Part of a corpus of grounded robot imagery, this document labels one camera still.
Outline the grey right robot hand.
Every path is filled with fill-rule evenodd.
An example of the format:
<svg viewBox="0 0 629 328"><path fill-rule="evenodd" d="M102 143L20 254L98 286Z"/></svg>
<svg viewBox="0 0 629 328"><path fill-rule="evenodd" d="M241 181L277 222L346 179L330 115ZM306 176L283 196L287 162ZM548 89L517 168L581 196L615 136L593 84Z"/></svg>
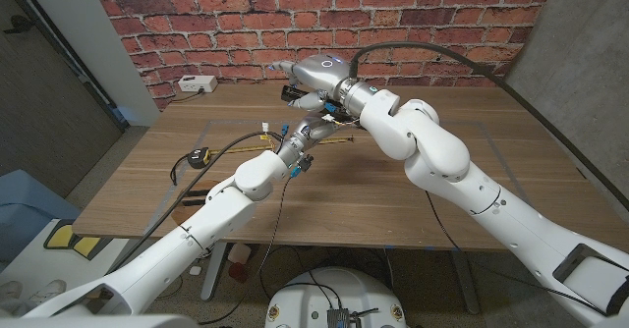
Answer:
<svg viewBox="0 0 629 328"><path fill-rule="evenodd" d="M378 92L376 87L350 78L350 65L329 54L310 56L299 63L276 61L269 69L282 71L289 79L282 99L307 111L320 111L327 102L336 102L351 116L359 117Z"/></svg>

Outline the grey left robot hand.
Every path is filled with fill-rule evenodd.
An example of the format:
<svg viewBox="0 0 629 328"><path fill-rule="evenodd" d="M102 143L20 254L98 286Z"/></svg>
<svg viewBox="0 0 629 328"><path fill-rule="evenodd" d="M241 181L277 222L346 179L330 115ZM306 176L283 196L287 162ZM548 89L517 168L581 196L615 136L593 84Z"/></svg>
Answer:
<svg viewBox="0 0 629 328"><path fill-rule="evenodd" d="M318 144L322 139L332 136L341 129L340 125L324 119L320 112L309 113L294 129L294 132L282 142L277 154L290 166L302 154Z"/></svg>

